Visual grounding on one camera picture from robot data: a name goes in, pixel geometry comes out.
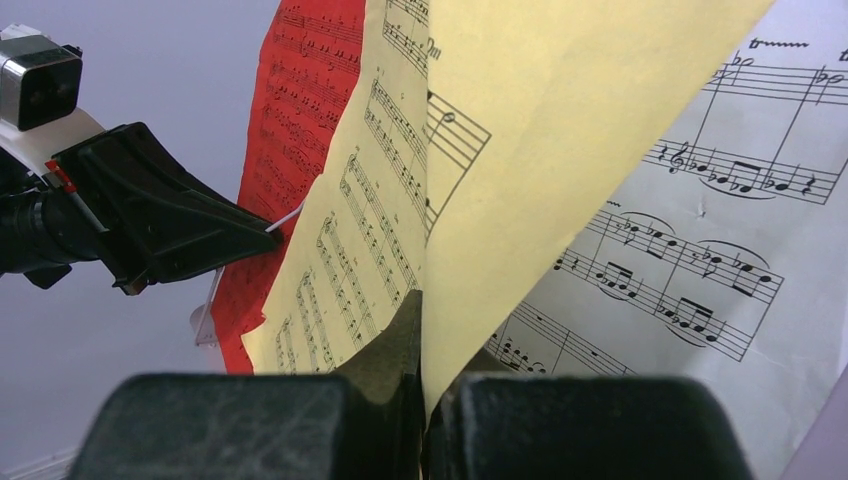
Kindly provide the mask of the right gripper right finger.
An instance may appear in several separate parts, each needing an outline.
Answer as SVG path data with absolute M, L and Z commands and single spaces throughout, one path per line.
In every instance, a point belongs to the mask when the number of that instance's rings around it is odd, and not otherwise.
M 427 479 L 749 479 L 719 402 L 680 377 L 541 376 L 478 352 L 433 411 Z

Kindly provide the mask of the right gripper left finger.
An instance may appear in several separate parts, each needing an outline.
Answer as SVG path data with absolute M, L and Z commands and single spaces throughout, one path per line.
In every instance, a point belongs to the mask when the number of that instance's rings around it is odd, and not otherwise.
M 142 374 L 106 400 L 73 479 L 416 479 L 422 294 L 323 374 Z

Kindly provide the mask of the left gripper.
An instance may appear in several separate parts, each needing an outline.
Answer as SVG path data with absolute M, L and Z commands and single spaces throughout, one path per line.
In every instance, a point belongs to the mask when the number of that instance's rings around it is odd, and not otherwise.
M 274 251 L 271 222 L 194 177 L 143 122 L 49 157 L 45 177 L 1 150 L 1 273 L 49 289 L 100 261 L 127 295 Z

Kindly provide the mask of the white sheet music page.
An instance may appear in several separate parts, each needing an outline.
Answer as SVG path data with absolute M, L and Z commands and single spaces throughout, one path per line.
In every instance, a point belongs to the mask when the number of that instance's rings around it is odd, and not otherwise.
M 774 3 L 487 349 L 694 378 L 778 478 L 847 362 L 846 3 Z

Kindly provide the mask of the yellow sheet music page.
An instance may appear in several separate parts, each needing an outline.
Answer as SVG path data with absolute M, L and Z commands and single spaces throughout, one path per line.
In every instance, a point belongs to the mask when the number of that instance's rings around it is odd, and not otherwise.
M 359 80 L 263 307 L 257 374 L 326 372 L 423 294 L 425 404 L 766 1 L 369 1 Z

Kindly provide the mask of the pink music stand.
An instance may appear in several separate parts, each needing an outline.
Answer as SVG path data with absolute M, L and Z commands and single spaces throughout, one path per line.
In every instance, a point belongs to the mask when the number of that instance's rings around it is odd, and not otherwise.
M 195 346 L 212 348 L 231 343 L 244 348 L 242 336 L 261 323 L 260 305 L 283 264 L 287 245 L 284 226 L 295 220 L 303 207 L 303 203 L 297 204 L 268 227 L 268 233 L 281 235 L 281 244 L 271 252 L 215 270 L 206 300 L 189 318 Z

